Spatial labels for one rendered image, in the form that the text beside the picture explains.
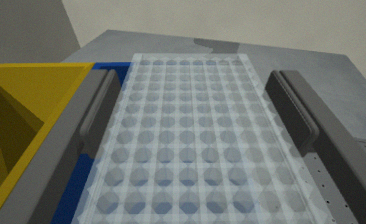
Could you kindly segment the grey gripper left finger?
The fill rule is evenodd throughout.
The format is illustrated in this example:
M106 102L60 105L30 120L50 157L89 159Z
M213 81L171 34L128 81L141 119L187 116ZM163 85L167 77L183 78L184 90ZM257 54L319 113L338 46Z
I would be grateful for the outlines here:
M90 70L0 209L0 224L50 224L80 154L95 159L121 90Z

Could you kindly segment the grey flat base plate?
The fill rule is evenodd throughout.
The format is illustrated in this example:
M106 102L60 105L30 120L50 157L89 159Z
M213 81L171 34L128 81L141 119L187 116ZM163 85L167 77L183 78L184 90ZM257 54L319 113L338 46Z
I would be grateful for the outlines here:
M336 224L359 224L317 153L302 158Z

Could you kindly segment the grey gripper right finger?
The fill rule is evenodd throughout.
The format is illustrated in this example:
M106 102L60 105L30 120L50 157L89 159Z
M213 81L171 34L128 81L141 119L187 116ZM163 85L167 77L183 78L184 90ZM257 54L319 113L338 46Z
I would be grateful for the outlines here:
M265 90L301 157L317 153L359 224L366 224L366 152L297 70L273 70Z

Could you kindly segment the yellow recycle bin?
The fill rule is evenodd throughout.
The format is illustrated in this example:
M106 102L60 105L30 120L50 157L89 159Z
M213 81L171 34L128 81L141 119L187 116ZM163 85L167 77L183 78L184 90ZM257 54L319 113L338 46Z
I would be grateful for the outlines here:
M0 64L0 209L94 65Z

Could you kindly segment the blue bin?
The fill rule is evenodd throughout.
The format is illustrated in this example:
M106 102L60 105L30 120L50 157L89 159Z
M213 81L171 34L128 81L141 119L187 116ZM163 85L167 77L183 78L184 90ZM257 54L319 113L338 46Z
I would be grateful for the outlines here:
M106 69L108 71L114 69L118 74L122 87L130 63L131 62L95 63L92 69ZM50 224L71 224L93 162L94 159L91 159L87 154L80 154Z

